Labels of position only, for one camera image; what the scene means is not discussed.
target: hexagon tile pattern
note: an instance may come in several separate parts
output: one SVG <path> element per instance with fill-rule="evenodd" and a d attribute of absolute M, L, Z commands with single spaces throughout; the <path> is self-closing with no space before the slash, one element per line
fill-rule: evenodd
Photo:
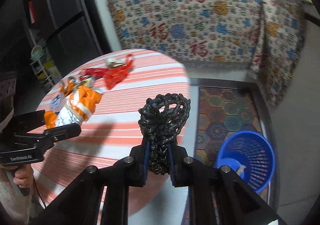
<path fill-rule="evenodd" d="M 241 130 L 261 132 L 261 125 L 249 90 L 200 87 L 196 158 L 214 163 L 223 142 Z M 267 189 L 260 193 L 267 201 Z"/>

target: black refrigerator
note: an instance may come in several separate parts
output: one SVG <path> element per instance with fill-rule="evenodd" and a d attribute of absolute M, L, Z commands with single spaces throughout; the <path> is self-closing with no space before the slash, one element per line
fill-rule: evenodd
<path fill-rule="evenodd" d="M 23 0 L 31 33 L 43 39 L 60 74 L 111 52 L 94 0 Z"/>

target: metal bolt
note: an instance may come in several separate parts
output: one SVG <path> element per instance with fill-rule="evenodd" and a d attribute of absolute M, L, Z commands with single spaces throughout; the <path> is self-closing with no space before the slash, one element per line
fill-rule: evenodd
<path fill-rule="evenodd" d="M 94 173 L 95 171 L 97 171 L 97 167 L 95 167 L 95 166 L 88 166 L 87 168 L 86 168 L 86 171 L 88 172 L 88 173 Z"/>
<path fill-rule="evenodd" d="M 231 170 L 231 169 L 230 169 L 229 166 L 222 166 L 222 167 L 221 167 L 221 171 L 222 171 L 222 172 L 227 173 L 227 172 L 230 172 L 230 170 Z"/>
<path fill-rule="evenodd" d="M 127 164 L 130 164 L 130 163 L 133 162 L 133 157 L 128 156 L 128 157 L 125 157 L 123 160 L 124 160 L 124 162 L 126 162 Z"/>
<path fill-rule="evenodd" d="M 193 162 L 193 158 L 192 157 L 185 157 L 183 159 L 184 162 L 186 162 L 187 164 L 191 164 Z"/>

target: black wire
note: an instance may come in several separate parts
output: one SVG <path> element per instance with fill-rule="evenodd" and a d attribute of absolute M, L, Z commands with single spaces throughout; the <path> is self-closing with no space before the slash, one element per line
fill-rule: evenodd
<path fill-rule="evenodd" d="M 168 143 L 177 145 L 177 135 L 185 125 L 190 112 L 190 100 L 182 94 L 158 94 L 148 98 L 146 105 L 139 109 L 138 124 L 143 137 L 150 141 L 149 170 L 155 174 L 169 173 L 167 160 Z"/>
<path fill-rule="evenodd" d="M 47 205 L 45 205 L 45 202 L 44 202 L 44 200 L 42 199 L 42 197 L 41 197 L 41 194 L 39 193 L 39 190 L 38 190 L 38 187 L 37 187 L 37 184 L 36 184 L 36 180 L 33 178 L 33 183 L 35 184 L 35 188 L 36 188 L 36 190 L 37 190 L 37 192 L 38 192 L 38 195 L 39 195 L 39 197 L 40 197 L 40 199 L 41 199 L 41 201 L 42 201 L 42 203 L 43 203 L 43 205 L 44 205 L 44 208 L 47 208 Z"/>

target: striped tablecloth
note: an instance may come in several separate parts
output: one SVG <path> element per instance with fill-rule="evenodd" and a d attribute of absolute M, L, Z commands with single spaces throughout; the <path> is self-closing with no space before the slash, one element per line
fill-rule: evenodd
<path fill-rule="evenodd" d="M 128 156 L 133 146 L 141 144 L 138 109 L 145 105 L 147 98 L 166 93 L 182 93 L 189 98 L 184 66 L 166 55 L 150 50 L 123 50 L 100 56 L 78 67 L 65 79 L 79 75 L 79 71 L 85 68 L 105 67 L 104 60 L 107 57 L 125 58 L 129 53 L 134 56 L 133 69 L 121 83 L 107 90 L 103 79 L 95 82 L 95 88 L 103 91 L 102 99 L 95 113 L 82 124 L 80 136 L 57 143 L 45 153 L 43 162 L 32 165 L 40 194 L 46 204 L 52 202 L 87 166 L 111 166 Z M 56 85 L 41 101 L 38 110 L 49 110 L 50 102 L 58 91 L 59 86 Z M 42 133 L 44 130 L 45 126 L 42 126 L 33 132 Z M 183 130 L 178 136 L 178 142 L 181 142 L 182 134 Z M 149 172 L 145 187 L 130 188 L 129 215 L 153 199 L 167 178 L 167 175 Z"/>

